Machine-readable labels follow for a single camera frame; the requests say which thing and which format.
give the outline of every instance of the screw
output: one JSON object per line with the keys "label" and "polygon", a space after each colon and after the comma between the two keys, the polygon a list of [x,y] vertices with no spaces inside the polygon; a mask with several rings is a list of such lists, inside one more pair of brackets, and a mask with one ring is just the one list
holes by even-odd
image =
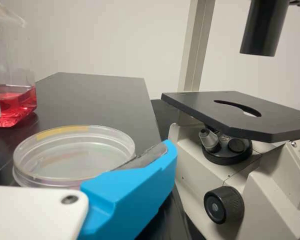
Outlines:
{"label": "screw", "polygon": [[297,147],[297,143],[295,141],[292,141],[291,142],[291,146],[294,147],[294,148],[296,148]]}
{"label": "screw", "polygon": [[74,196],[74,195],[69,195],[69,196],[66,196],[64,197],[62,200],[61,200],[61,203],[62,204],[73,204],[75,203],[76,201],[78,201],[78,197],[77,196]]}

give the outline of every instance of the white wall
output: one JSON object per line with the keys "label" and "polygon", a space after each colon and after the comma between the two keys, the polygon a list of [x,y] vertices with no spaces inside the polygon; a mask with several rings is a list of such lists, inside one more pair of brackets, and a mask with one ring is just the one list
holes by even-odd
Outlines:
{"label": "white wall", "polygon": [[201,91],[236,90],[300,110],[300,7],[290,6],[275,57],[240,54],[249,0],[216,0]]}
{"label": "white wall", "polygon": [[142,77],[177,91],[190,0],[1,0],[29,22],[32,68]]}

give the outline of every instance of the petri dish lid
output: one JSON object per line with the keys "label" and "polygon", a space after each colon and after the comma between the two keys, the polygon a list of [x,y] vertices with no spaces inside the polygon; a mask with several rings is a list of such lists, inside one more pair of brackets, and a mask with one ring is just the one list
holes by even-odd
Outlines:
{"label": "petri dish lid", "polygon": [[79,189],[81,182],[135,156],[130,136],[98,125],[71,125],[39,132],[13,153],[12,174],[22,187]]}

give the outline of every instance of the white microscope body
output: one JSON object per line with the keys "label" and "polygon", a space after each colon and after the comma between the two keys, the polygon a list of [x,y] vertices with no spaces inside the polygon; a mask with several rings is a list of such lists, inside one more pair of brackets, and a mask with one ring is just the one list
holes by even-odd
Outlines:
{"label": "white microscope body", "polygon": [[[300,240],[300,140],[280,146],[252,141],[253,153],[233,165],[207,160],[198,137],[203,123],[189,118],[171,125],[177,146],[176,185],[186,214],[208,240]],[[204,208],[206,192],[237,189],[241,221],[214,223]]]}

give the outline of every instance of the yellow label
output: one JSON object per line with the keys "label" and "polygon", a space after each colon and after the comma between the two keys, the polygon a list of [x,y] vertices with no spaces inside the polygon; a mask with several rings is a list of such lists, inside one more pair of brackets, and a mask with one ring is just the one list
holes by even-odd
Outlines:
{"label": "yellow label", "polygon": [[45,139],[53,135],[58,135],[58,134],[63,134],[68,132],[87,132],[88,128],[89,128],[88,126],[63,126],[63,127],[53,128],[51,130],[47,130],[47,131],[43,131],[42,133],[39,133],[36,136],[36,140],[40,141],[42,139]]}

